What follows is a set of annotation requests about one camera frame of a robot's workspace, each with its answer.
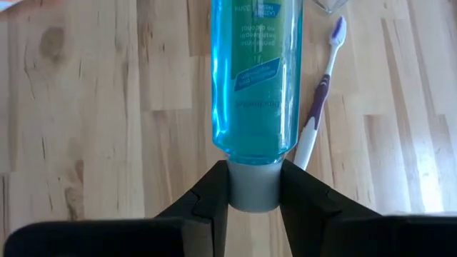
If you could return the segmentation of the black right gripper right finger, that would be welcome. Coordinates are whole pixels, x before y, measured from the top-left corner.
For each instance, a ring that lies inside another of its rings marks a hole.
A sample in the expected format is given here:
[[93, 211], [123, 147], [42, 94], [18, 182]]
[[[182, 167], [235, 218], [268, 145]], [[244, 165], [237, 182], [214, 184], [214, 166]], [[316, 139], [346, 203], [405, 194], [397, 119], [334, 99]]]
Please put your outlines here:
[[456, 217], [383, 216], [290, 161], [280, 209], [293, 256], [456, 256]]

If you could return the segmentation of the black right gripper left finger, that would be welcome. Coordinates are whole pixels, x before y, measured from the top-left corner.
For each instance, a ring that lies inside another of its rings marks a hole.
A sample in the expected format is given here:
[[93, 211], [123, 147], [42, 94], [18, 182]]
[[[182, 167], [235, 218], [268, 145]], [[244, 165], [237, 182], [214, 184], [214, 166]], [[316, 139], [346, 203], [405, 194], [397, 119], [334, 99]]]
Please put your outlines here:
[[153, 218], [33, 223], [12, 233], [5, 256], [223, 256], [229, 175], [215, 165]]

